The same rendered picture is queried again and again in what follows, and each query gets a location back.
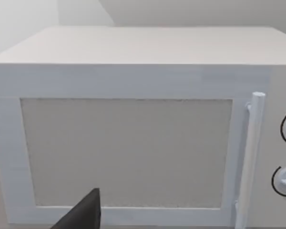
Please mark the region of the pale microwave oven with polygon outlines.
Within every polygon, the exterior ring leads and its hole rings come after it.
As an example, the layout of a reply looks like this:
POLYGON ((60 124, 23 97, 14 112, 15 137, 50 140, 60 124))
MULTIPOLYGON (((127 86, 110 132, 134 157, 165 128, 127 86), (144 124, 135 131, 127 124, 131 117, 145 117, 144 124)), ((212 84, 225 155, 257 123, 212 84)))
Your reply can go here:
MULTIPOLYGON (((246 228, 286 228, 286 198, 271 187, 275 169, 286 167, 280 135, 286 34, 266 27, 55 27, 2 52, 0 63, 270 67, 246 228)), ((184 226, 173 216, 173 226, 160 227, 235 228, 251 99, 242 121, 233 224, 184 226)), ((20 105, 37 206, 67 206, 68 212, 97 187, 102 212, 221 208, 231 99, 22 98, 20 105)))

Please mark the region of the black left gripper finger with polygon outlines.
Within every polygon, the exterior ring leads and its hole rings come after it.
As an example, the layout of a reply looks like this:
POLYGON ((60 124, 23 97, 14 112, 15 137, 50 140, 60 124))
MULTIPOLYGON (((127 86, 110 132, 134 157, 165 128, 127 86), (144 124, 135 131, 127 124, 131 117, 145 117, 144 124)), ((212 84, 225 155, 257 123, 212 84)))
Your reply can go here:
POLYGON ((94 188, 50 229, 100 229, 101 215, 100 189, 94 188))

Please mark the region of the pale microwave door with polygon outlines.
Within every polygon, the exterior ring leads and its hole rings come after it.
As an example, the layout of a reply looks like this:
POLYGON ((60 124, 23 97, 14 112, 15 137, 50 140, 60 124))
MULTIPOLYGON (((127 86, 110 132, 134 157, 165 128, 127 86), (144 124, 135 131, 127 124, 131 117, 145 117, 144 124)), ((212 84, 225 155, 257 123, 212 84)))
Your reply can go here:
POLYGON ((233 224, 235 178, 245 104, 266 92, 270 67, 235 64, 26 64, 0 63, 0 182, 8 222, 50 224, 67 206, 35 203, 20 100, 22 98, 231 99, 222 206, 216 208, 106 207, 105 225, 233 224))

